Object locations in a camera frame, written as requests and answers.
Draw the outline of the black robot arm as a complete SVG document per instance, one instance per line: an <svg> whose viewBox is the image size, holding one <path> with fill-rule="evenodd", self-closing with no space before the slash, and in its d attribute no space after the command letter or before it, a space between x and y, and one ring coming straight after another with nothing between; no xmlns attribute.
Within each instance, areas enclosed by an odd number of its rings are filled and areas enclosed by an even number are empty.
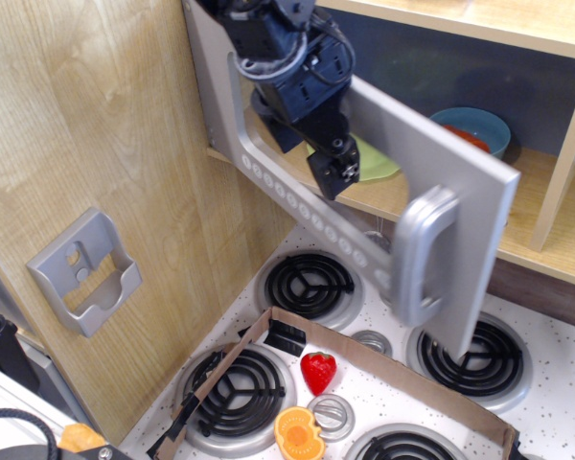
<svg viewBox="0 0 575 460"><path fill-rule="evenodd" d="M250 102L282 151L301 142L323 197L359 181L360 155L342 112L356 53L332 16L312 1L202 1L227 33Z"/></svg>

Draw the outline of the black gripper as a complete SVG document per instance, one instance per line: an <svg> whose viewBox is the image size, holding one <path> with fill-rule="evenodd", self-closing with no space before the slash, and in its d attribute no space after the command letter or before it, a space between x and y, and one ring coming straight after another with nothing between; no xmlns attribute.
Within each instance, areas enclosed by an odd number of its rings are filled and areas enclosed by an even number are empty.
<svg viewBox="0 0 575 460"><path fill-rule="evenodd" d="M254 81L275 119L266 123L269 133L282 153L303 139L317 148L307 161L328 200L360 180L357 142L340 111L355 63L355 51L341 33L289 33L278 39L253 35L239 40L239 71Z"/></svg>

